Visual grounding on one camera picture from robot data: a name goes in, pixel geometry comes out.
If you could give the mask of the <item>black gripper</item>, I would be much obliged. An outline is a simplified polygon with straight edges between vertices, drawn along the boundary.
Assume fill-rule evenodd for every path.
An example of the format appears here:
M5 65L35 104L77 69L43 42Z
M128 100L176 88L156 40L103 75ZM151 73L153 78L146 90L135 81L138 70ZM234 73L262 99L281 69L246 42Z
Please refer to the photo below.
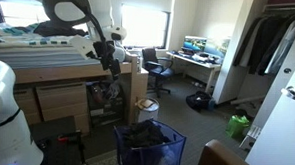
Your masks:
M100 60L103 70L109 70L112 74L113 80L118 80L121 69L119 61L113 56L113 53L115 52L113 42L106 41L105 43L103 43L101 41L96 41L93 43L93 47L96 50L97 59Z

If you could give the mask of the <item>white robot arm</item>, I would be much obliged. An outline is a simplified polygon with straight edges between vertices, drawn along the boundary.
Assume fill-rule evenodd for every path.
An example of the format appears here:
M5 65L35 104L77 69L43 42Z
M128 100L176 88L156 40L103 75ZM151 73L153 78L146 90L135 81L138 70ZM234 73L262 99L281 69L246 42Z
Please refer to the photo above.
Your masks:
M122 40L127 32L123 27L103 27L91 10L88 0L44 0L48 17L58 24L75 25L90 22L97 37L86 46L78 46L80 54L88 59L98 59L104 70L118 78L119 62L113 57L115 47L111 40ZM41 165L43 152L32 139L24 112L13 95L16 75L11 67L0 61L0 165Z

